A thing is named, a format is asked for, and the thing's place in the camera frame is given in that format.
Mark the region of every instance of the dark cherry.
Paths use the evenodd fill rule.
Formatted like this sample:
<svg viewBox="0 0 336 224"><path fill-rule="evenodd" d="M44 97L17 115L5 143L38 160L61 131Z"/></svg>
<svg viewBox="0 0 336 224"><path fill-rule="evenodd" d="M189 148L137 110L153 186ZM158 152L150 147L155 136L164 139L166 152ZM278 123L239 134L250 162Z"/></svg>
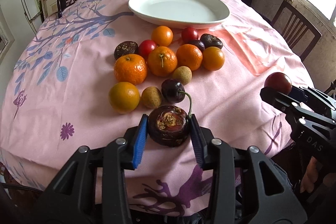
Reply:
<svg viewBox="0 0 336 224"><path fill-rule="evenodd" d="M183 101L185 94L180 91L185 91L184 86L176 79L164 80L161 85L161 93L163 97L171 104Z"/></svg>
<svg viewBox="0 0 336 224"><path fill-rule="evenodd" d="M120 43L114 50L114 58L117 60L126 54L138 54L139 46L134 41L124 41Z"/></svg>
<svg viewBox="0 0 336 224"><path fill-rule="evenodd" d="M148 134L158 144L180 146L189 135L187 113L177 106L159 106L148 117Z"/></svg>
<svg viewBox="0 0 336 224"><path fill-rule="evenodd" d="M202 34L200 40L204 43L205 48L209 47L217 47L217 48L223 48L223 43L218 37L215 37L212 34L204 33Z"/></svg>
<svg viewBox="0 0 336 224"><path fill-rule="evenodd" d="M203 52L205 50L205 45L201 40L190 40L189 42L187 42L187 44L191 44L196 46L197 48L199 48L199 50L201 52Z"/></svg>
<svg viewBox="0 0 336 224"><path fill-rule="evenodd" d="M266 78L264 86L269 86L278 92L288 95L292 90L292 81L284 73L274 72Z"/></svg>

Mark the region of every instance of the cherry tomato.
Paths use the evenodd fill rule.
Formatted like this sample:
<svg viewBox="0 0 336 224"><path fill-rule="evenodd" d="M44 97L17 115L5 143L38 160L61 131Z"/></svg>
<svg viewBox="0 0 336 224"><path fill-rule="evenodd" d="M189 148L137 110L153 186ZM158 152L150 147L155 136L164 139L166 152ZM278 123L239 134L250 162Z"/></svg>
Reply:
<svg viewBox="0 0 336 224"><path fill-rule="evenodd" d="M145 60L148 58L148 54L151 53L157 47L156 43L153 40L144 40L139 45L139 55L141 55Z"/></svg>
<svg viewBox="0 0 336 224"><path fill-rule="evenodd" d="M292 81L284 73L275 72L266 78L264 86L269 86L278 92L288 95L292 90Z"/></svg>
<svg viewBox="0 0 336 224"><path fill-rule="evenodd" d="M198 33L196 29L187 27L182 31L181 37L184 43L188 43L190 40L198 39Z"/></svg>

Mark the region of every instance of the table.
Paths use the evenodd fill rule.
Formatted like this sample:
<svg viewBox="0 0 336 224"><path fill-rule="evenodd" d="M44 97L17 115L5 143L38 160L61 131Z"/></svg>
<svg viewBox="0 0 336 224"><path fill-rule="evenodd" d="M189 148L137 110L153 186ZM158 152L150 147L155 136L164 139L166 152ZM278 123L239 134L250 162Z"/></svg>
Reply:
<svg viewBox="0 0 336 224"><path fill-rule="evenodd" d="M296 86L312 87L312 81L300 58L260 15L240 0L222 1L230 16L199 35L221 38L225 64L219 71L193 72L185 88L200 126L233 147L256 145L271 157L291 142L291 130L284 114L259 96L266 77L283 71ZM107 100L116 83L115 47L149 39L156 27L133 15L127 2L78 0L62 18L48 18L18 60L1 112L0 161L21 184L44 189L79 146L106 146L150 113L139 105L119 115ZM173 32L170 47L176 51L181 30ZM137 87L142 92L163 80L149 74ZM188 110L189 102L178 106ZM187 216L208 204L212 172L197 166L190 140L168 148L148 138L139 168L125 176L133 209Z"/></svg>

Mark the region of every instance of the tangerine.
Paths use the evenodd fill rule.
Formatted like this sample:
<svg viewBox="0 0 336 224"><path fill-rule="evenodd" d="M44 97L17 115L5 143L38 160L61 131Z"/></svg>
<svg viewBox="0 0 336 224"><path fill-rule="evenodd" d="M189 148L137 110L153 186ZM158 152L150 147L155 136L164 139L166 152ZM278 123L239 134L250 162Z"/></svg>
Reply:
<svg viewBox="0 0 336 224"><path fill-rule="evenodd" d="M202 65L211 71L219 70L225 62L224 53L220 48L209 47L203 51Z"/></svg>
<svg viewBox="0 0 336 224"><path fill-rule="evenodd" d="M139 90L131 83L119 82L110 89L109 102L118 113L129 113L133 111L140 102Z"/></svg>
<svg viewBox="0 0 336 224"><path fill-rule="evenodd" d="M152 40L159 46L168 47L173 41L173 32L166 26L159 26L152 32Z"/></svg>
<svg viewBox="0 0 336 224"><path fill-rule="evenodd" d="M118 82L142 83L147 77L146 61L137 54L119 57L114 65L114 76Z"/></svg>
<svg viewBox="0 0 336 224"><path fill-rule="evenodd" d="M202 52L195 45L182 45L177 49L176 56L178 65L186 66L190 68L191 71L197 70L202 64Z"/></svg>
<svg viewBox="0 0 336 224"><path fill-rule="evenodd" d="M171 49L157 47L148 55L147 65L152 74L166 77L177 68L177 58Z"/></svg>

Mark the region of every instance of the white plate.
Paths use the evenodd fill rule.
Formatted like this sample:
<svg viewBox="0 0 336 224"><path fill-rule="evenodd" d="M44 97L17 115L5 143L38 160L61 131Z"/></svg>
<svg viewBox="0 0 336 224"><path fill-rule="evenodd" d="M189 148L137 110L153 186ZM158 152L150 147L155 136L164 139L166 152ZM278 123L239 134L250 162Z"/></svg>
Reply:
<svg viewBox="0 0 336 224"><path fill-rule="evenodd" d="M129 0L128 7L145 21L180 29L210 28L230 14L220 0Z"/></svg>

